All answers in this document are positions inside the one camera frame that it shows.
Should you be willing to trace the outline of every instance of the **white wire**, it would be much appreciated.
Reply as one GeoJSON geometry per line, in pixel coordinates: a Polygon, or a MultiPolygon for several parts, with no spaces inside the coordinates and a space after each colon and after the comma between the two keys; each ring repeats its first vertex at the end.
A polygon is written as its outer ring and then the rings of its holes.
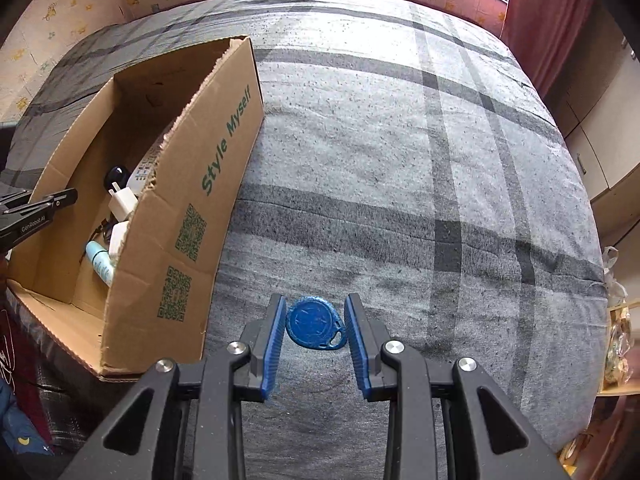
{"type": "Polygon", "coordinates": [[[14,336],[11,334],[11,325],[9,324],[9,313],[6,309],[1,310],[0,312],[4,312],[4,316],[6,317],[6,329],[9,334],[9,341],[11,342],[11,359],[9,359],[9,345],[7,344],[6,335],[2,334],[2,339],[4,339],[4,348],[0,349],[0,376],[4,379],[4,381],[11,386],[12,391],[15,393],[15,381],[14,381],[14,370],[15,370],[15,348],[14,348],[14,336]]]}

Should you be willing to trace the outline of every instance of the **red curtain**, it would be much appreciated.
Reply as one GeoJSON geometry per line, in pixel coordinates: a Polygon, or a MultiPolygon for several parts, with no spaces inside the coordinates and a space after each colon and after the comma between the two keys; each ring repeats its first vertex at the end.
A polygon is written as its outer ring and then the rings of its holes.
{"type": "Polygon", "coordinates": [[[558,76],[593,0],[509,0],[500,39],[544,97],[558,76]]]}

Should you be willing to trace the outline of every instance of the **blue key fob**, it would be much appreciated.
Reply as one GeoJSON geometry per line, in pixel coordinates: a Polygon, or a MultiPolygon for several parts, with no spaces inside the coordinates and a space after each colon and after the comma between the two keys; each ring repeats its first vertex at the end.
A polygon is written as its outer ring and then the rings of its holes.
{"type": "Polygon", "coordinates": [[[309,296],[294,303],[287,312],[287,334],[312,350],[337,350],[347,343],[344,323],[334,306],[322,298],[309,296]],[[331,341],[340,334],[340,340],[331,341]]]}

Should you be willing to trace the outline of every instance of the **bed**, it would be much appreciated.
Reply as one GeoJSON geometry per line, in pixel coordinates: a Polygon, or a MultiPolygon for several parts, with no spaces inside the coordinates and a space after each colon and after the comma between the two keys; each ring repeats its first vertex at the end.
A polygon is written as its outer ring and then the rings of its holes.
{"type": "MultiPolygon", "coordinates": [[[[402,0],[209,0],[104,28],[34,97],[2,192],[34,186],[114,71],[241,34],[252,37],[266,118],[205,352],[261,317],[272,292],[339,310],[358,292],[423,355],[477,358],[559,449],[587,425],[602,370],[600,248],[551,115],[482,28],[402,0]]],[[[272,399],[244,410],[248,477],[380,477],[386,416],[383,403],[363,402],[348,348],[286,337],[272,399]]]]}

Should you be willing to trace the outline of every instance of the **bolt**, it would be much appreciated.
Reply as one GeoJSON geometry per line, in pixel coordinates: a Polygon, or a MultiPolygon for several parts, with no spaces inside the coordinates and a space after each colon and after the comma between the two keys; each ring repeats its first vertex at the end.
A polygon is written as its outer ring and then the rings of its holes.
{"type": "Polygon", "coordinates": [[[404,351],[404,345],[399,341],[387,341],[385,343],[385,349],[390,354],[399,354],[404,351]]]}
{"type": "Polygon", "coordinates": [[[246,345],[242,341],[233,341],[228,344],[226,351],[233,355],[240,355],[246,350],[246,345]]]}
{"type": "Polygon", "coordinates": [[[478,366],[471,357],[463,357],[462,359],[460,359],[460,361],[458,361],[458,365],[465,372],[473,372],[478,366]]]}
{"type": "Polygon", "coordinates": [[[156,372],[160,372],[161,374],[165,374],[170,372],[174,368],[174,362],[171,359],[160,359],[156,363],[156,372]]]}

